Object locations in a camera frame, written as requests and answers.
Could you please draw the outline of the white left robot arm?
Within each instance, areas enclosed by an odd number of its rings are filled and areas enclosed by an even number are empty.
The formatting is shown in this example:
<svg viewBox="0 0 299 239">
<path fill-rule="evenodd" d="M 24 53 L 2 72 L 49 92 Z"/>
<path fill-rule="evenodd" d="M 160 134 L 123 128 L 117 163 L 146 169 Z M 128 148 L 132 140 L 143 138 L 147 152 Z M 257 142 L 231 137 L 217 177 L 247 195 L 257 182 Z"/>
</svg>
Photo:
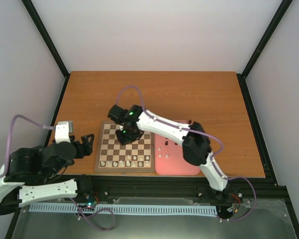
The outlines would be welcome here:
<svg viewBox="0 0 299 239">
<path fill-rule="evenodd" d="M 36 202 L 58 198 L 86 201 L 93 197 L 94 188 L 87 175 L 58 182 L 61 169 L 93 152 L 93 134 L 81 140 L 71 135 L 69 139 L 47 147 L 20 148 L 9 156 L 8 165 L 0 169 L 0 216 Z"/>
</svg>

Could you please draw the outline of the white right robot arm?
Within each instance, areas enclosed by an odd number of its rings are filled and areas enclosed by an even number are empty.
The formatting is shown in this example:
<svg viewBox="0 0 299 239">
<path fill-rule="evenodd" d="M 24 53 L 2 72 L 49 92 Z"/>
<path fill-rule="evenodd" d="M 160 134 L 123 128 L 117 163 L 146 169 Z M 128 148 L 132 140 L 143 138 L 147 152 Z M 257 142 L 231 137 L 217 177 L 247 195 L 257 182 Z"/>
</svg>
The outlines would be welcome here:
<svg viewBox="0 0 299 239">
<path fill-rule="evenodd" d="M 215 160 L 215 156 L 223 149 L 223 144 L 220 144 L 220 150 L 213 152 L 210 140 L 218 139 L 208 135 L 201 124 L 168 120 L 137 105 L 129 110 L 113 105 L 108 118 L 120 126 L 116 136 L 121 145 L 140 139 L 145 131 L 170 139 L 182 147 L 182 156 L 187 163 L 200 168 L 211 189 L 219 192 L 226 190 L 227 176 Z"/>
</svg>

